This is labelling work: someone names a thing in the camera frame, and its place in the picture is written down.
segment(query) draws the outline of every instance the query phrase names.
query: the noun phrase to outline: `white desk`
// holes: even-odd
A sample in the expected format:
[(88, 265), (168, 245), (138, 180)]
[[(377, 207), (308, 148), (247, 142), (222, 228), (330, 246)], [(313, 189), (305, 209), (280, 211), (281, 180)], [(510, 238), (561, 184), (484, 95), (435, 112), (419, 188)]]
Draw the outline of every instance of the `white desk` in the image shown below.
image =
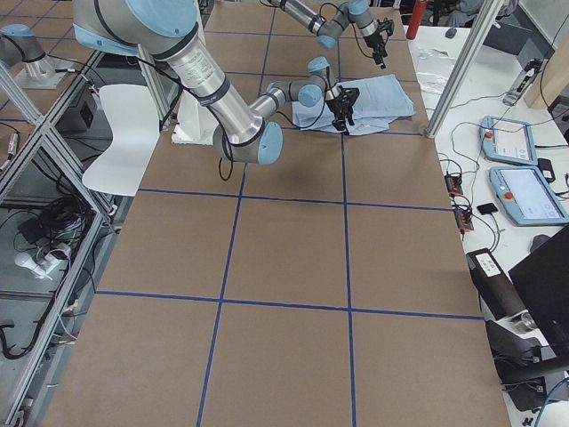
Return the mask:
[[(469, 30), (459, 28), (455, 38), (448, 39), (445, 38), (445, 31), (447, 29), (448, 28), (421, 27), (417, 38), (409, 41), (409, 48), (412, 54), (413, 51), (417, 49), (436, 49), (448, 52), (449, 56), (457, 58), (466, 41)], [(453, 105), (459, 105), (482, 96), (505, 93), (521, 69), (522, 67), (517, 62), (515, 56), (483, 46)], [(437, 105), (439, 95), (425, 93), (424, 91), (422, 91), (421, 94), (428, 113), (432, 113), (432, 109)], [(474, 171), (476, 165), (473, 162), (453, 152), (451, 131), (460, 122), (468, 121), (480, 123), (484, 116), (501, 117), (507, 108), (508, 107), (501, 102), (501, 97), (499, 97), (495, 99), (472, 101), (468, 105), (451, 109), (436, 137), (437, 150), (440, 153), (445, 153), (450, 159), (461, 164), (463, 171)], [(531, 124), (551, 119), (547, 111), (529, 109), (523, 101), (519, 101), (516, 106), (511, 108), (506, 118), (524, 120)], [(553, 121), (532, 126), (532, 132), (536, 145), (554, 146), (565, 144), (563, 135), (559, 132)], [(466, 156), (477, 158), (480, 151), (478, 135), (479, 128), (477, 126), (461, 125), (454, 132), (456, 150)], [(557, 177), (556, 181), (551, 184), (553, 190), (567, 190), (564, 175), (565, 172), (569, 172), (569, 149), (539, 149), (537, 154), (538, 157), (548, 158), (553, 164)], [(442, 163), (444, 171), (446, 170), (446, 163), (447, 162)], [(534, 236), (538, 234), (552, 236), (560, 230), (560, 227), (515, 226), (509, 217), (503, 213), (501, 204), (496, 200), (488, 179), (488, 169), (493, 165), (499, 164), (486, 160), (484, 154), (480, 156), (478, 163), (480, 164), (480, 169), (476, 174), (474, 186), (472, 186), (472, 182), (475, 175), (473, 173), (467, 173), (463, 175), (462, 187), (465, 196), (469, 198), (473, 206), (493, 202), (500, 209), (494, 216), (500, 228), (503, 229), (503, 232), (501, 233), (500, 244), (493, 254), (502, 268), (508, 271), (528, 255), (529, 247)], [(449, 165), (449, 171), (457, 172), (458, 168), (454, 165)], [(567, 200), (562, 202), (565, 210), (569, 210), (568, 202)], [(484, 219), (494, 227), (490, 218), (485, 217)], [(492, 232), (478, 219), (474, 218), (473, 221), (475, 230), (467, 233), (463, 241), (465, 253), (483, 247), (490, 247), (493, 242)], [(529, 338), (530, 336), (538, 336), (543, 340), (541, 334), (531, 333), (523, 335), (524, 338)], [(529, 411), (524, 413), (517, 411), (507, 393), (504, 393), (504, 399), (507, 403), (512, 426), (521, 427), (526, 417), (532, 417), (535, 421), (536, 414), (532, 414)], [(540, 422), (540, 427), (566, 427), (567, 425), (569, 425), (568, 402), (555, 403), (548, 406)]]

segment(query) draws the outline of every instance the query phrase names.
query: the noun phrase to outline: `blue joint cap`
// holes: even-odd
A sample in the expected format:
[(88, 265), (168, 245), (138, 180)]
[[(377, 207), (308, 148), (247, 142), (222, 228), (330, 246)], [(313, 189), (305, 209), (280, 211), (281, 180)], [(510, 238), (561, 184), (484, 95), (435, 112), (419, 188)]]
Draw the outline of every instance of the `blue joint cap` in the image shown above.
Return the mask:
[(110, 38), (99, 36), (98, 34), (92, 33), (83, 27), (79, 27), (77, 24), (73, 24), (73, 29), (75, 30), (75, 38), (77, 39), (77, 42), (96, 51), (114, 53), (115, 55), (121, 56), (136, 56), (139, 53), (139, 50), (136, 47), (118, 43)]
[(308, 64), (309, 73), (317, 73), (330, 67), (330, 62), (324, 56), (318, 56)]
[(299, 90), (299, 102), (304, 107), (314, 107), (322, 98), (322, 91), (316, 85), (304, 85)]
[(260, 137), (259, 152), (257, 159), (259, 165), (270, 165), (275, 163), (281, 155), (283, 149), (283, 130), (281, 126), (274, 122), (269, 122), (265, 126), (265, 132)]
[(350, 0), (348, 4), (348, 11), (352, 15), (361, 15), (369, 9), (366, 0)]
[(184, 37), (196, 25), (193, 0), (126, 0), (146, 28), (164, 37)]
[(13, 37), (33, 37), (34, 32), (31, 30), (30, 27), (24, 24), (12, 24), (6, 25), (3, 28), (0, 28), (0, 33), (6, 36), (13, 36)]
[(329, 51), (336, 45), (336, 39), (330, 36), (318, 36), (318, 43)]

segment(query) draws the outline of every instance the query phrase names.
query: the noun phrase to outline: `red cylinder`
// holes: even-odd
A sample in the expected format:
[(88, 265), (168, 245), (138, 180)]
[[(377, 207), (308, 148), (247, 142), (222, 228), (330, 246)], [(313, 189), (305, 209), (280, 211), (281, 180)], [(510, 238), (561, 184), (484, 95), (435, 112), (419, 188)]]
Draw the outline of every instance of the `red cylinder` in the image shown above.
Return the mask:
[(427, 0), (417, 0), (415, 6), (413, 7), (413, 15), (411, 21), (409, 22), (409, 28), (407, 29), (407, 38), (413, 40), (417, 36), (417, 30), (423, 19), (423, 14), (427, 9)]

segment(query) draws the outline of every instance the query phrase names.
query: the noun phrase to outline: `person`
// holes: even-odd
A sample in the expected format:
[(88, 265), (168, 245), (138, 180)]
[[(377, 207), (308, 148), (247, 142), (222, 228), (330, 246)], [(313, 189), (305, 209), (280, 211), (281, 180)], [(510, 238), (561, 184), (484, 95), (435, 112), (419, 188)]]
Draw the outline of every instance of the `person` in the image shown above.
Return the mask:
[[(508, 16), (513, 11), (516, 10), (517, 3), (519, 0), (509, 0), (506, 4), (504, 4), (496, 19), (499, 20), (504, 16)], [(484, 0), (459, 0), (456, 4), (456, 10), (451, 12), (448, 15), (448, 21), (446, 22), (447, 27), (469, 27), (471, 26), (471, 21), (473, 21), (480, 9), (482, 8), (482, 4)]]

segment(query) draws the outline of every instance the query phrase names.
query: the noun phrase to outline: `blue cloth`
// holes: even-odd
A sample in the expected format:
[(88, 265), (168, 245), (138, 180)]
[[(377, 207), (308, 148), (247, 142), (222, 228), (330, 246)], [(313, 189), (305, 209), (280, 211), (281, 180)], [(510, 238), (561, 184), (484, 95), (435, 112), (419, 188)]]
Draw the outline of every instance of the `blue cloth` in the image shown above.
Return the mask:
[[(341, 83), (345, 88), (357, 87), (359, 97), (354, 104), (354, 126), (348, 125), (352, 135), (367, 135), (389, 129), (389, 123), (398, 117), (409, 117), (415, 114), (413, 102), (409, 99), (394, 75), (364, 78)], [(306, 130), (322, 132), (338, 131), (332, 126), (333, 113), (324, 107), (322, 116), (314, 123), (322, 111), (324, 100), (314, 107), (304, 107), (293, 102), (293, 122)]]

